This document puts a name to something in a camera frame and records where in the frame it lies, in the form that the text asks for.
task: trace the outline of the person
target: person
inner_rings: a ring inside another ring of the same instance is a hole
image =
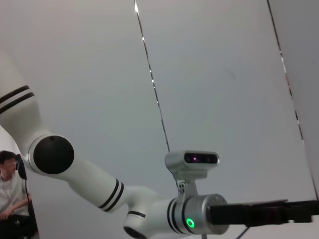
[[[0,238],[32,236],[36,226],[29,216],[28,203],[32,198],[28,186],[16,170],[16,155],[0,152]]]

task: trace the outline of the white robotic arm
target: white robotic arm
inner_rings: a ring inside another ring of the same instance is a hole
[[[18,145],[24,164],[35,173],[61,179],[72,190],[105,212],[112,212],[127,204],[129,212],[124,230],[134,238],[150,238],[158,233],[222,234],[228,226],[210,225],[202,208],[225,204],[220,195],[208,195],[196,200],[179,197],[161,200],[157,192],[142,186],[124,186],[92,162],[75,156],[71,143],[52,134],[43,124],[34,93],[10,59],[0,52],[0,125]],[[166,162],[174,170],[182,165]],[[185,190],[193,192],[193,184]],[[192,224],[187,223],[192,215]]]

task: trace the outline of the black stripe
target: black stripe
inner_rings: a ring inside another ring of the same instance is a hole
[[[3,112],[5,112],[5,111],[7,111],[8,109],[10,109],[11,107],[13,107],[13,106],[19,104],[20,102],[22,102],[22,101],[24,101],[24,100],[26,100],[26,99],[28,99],[28,98],[30,98],[30,97],[32,97],[32,96],[34,96],[34,93],[30,92],[30,93],[28,93],[28,94],[25,94],[24,96],[21,96],[20,98],[14,100],[14,101],[11,101],[9,104],[6,104],[6,105],[3,106],[2,108],[0,108],[0,115],[1,115]]]
[[[129,211],[128,214],[138,215],[138,216],[140,216],[140,217],[142,217],[142,218],[145,217],[145,214],[140,213],[140,212],[136,212],[136,211]]]
[[[118,202],[119,199],[121,198],[121,195],[122,195],[122,193],[123,193],[123,190],[124,190],[124,184],[121,183],[120,193],[119,193],[118,196],[116,197],[115,201],[111,204],[111,206],[108,207],[107,209],[105,209],[104,212],[110,211],[110,210],[117,204],[117,202]]]
[[[187,202],[190,200],[191,197],[187,198],[186,201],[184,202],[182,208],[181,208],[181,219],[183,221],[184,226],[186,227],[186,229],[188,230],[189,233],[195,234],[193,233],[189,227],[187,226],[186,220],[185,220],[185,208],[186,208],[186,204]]]
[[[171,202],[169,203],[168,208],[167,208],[167,221],[168,221],[169,227],[170,227],[175,233],[178,233],[178,232],[173,228],[173,226],[171,225],[171,223],[170,223],[170,218],[169,218],[169,210],[170,210],[170,207],[171,207],[171,204],[173,203],[173,201],[174,201],[174,199],[171,200]]]
[[[176,208],[176,205],[177,205],[177,202],[174,202],[173,208],[171,209],[171,220],[173,221],[173,225],[174,225],[174,227],[176,228],[176,230],[177,230],[179,233],[182,233],[182,234],[183,234],[183,232],[178,228],[177,223],[176,223],[176,220],[175,220],[175,208]]]
[[[118,187],[119,187],[119,181],[116,179],[116,184],[115,184],[113,192],[111,193],[109,198],[105,201],[105,203],[103,203],[101,206],[99,206],[99,208],[104,208],[106,205],[108,205],[108,203],[113,199],[116,191],[118,190]]]
[[[26,91],[26,90],[29,90],[30,87],[29,86],[22,86],[14,91],[11,91],[10,93],[6,94],[5,96],[2,96],[0,98],[0,104],[5,102],[7,99],[10,99],[11,97],[21,93],[22,91]]]

